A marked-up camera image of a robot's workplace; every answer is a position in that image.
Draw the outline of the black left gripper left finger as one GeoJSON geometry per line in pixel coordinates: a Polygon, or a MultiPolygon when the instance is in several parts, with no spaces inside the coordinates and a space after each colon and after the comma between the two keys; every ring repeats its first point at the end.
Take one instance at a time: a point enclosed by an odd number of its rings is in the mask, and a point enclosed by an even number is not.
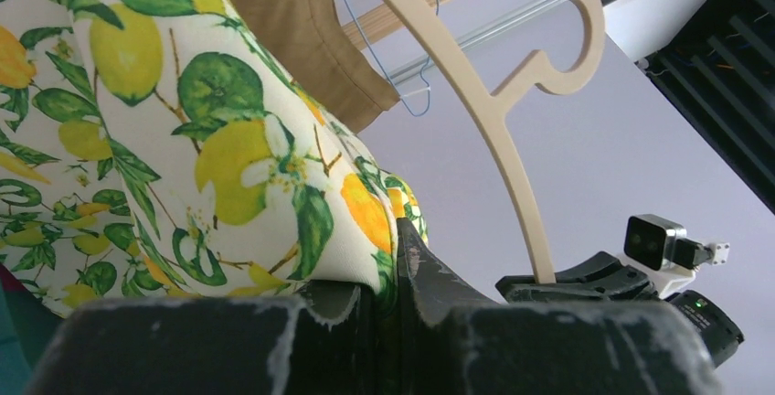
{"type": "Polygon", "coordinates": [[[373,296],[313,281],[283,296],[124,298],[77,310],[30,394],[372,394],[373,296]]]}

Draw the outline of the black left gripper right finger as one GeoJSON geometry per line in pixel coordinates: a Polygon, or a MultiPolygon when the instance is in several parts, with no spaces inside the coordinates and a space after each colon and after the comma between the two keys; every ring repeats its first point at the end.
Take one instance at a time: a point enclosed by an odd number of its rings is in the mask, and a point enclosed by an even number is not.
{"type": "Polygon", "coordinates": [[[663,301],[497,303],[400,219],[405,394],[718,394],[694,326],[663,301]]]}

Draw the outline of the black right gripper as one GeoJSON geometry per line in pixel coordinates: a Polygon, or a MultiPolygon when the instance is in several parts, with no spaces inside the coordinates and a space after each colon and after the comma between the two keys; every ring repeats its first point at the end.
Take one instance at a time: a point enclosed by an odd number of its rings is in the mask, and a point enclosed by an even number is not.
{"type": "Polygon", "coordinates": [[[645,272],[600,251],[575,267],[556,273],[554,283],[537,283],[529,275],[509,275],[495,284],[508,303],[587,301],[657,301],[656,287],[645,272]]]}

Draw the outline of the beige wooden hanger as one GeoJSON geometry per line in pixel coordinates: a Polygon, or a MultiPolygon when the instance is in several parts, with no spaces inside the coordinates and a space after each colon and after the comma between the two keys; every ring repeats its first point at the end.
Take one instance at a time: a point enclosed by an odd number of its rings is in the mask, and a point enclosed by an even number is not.
{"type": "Polygon", "coordinates": [[[601,0],[568,0],[583,21],[583,43],[577,60],[567,70],[556,69],[543,50],[533,50],[494,90],[488,91],[463,51],[438,67],[472,117],[486,142],[519,219],[537,283],[554,283],[555,269],[534,191],[505,118],[528,91],[537,87],[552,95],[582,89],[602,59],[606,40],[601,0]]]}

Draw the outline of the yellow patterned cloth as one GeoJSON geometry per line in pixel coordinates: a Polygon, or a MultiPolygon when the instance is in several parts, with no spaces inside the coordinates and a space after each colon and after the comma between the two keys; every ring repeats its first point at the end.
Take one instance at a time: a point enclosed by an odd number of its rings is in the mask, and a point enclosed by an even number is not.
{"type": "Polygon", "coordinates": [[[334,280],[389,315],[402,218],[229,0],[1,0],[1,269],[54,314],[334,280]]]}

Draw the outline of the brown skirt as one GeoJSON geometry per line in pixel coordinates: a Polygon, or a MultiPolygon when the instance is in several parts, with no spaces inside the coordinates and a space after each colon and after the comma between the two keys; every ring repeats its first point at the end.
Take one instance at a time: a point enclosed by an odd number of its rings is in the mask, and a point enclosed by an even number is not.
{"type": "Polygon", "coordinates": [[[258,41],[324,108],[358,133],[399,95],[345,34],[334,0],[231,0],[258,41]]]}

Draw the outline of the magenta cloth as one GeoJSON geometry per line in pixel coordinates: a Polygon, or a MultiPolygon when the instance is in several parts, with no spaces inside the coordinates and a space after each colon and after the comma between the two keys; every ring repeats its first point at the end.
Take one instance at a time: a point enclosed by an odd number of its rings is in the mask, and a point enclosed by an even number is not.
{"type": "Polygon", "coordinates": [[[26,287],[4,265],[0,265],[0,277],[5,291],[21,293],[26,290],[26,287]]]}

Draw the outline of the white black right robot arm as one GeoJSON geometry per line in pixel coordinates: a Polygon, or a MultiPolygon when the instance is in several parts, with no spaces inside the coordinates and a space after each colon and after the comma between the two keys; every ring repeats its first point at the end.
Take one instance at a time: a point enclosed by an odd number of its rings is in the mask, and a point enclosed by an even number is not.
{"type": "Polygon", "coordinates": [[[556,281],[539,284],[530,275],[509,275],[495,288],[508,303],[559,301],[663,301],[675,306],[694,326],[716,367],[731,358],[744,341],[738,325],[688,285],[697,267],[667,263],[659,271],[623,254],[600,251],[586,261],[556,273],[556,281]]]}

